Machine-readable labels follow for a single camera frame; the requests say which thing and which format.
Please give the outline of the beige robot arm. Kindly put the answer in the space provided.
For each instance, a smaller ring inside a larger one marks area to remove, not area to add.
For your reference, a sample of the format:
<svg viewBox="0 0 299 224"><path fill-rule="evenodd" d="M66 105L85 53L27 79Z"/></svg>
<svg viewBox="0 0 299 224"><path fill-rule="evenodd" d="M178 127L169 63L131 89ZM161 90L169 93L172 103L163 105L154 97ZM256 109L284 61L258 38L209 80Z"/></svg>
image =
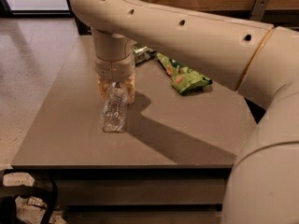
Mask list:
<svg viewBox="0 0 299 224"><path fill-rule="evenodd" d="M264 108L229 177L221 224L299 224L297 32L140 0L70 3L92 28L103 82L133 74L133 39Z"/></svg>

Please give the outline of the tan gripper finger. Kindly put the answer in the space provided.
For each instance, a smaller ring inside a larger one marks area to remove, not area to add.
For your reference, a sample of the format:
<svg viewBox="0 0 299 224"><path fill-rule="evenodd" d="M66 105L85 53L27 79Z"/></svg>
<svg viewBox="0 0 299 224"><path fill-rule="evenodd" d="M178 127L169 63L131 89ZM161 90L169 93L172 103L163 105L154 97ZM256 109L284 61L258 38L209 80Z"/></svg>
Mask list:
<svg viewBox="0 0 299 224"><path fill-rule="evenodd" d="M132 104L135 100L135 74L131 74L124 84L128 92L128 103Z"/></svg>
<svg viewBox="0 0 299 224"><path fill-rule="evenodd" d="M101 76L97 76L97 82L100 96L103 100L105 100L107 96L107 89L110 83L108 81L105 81Z"/></svg>

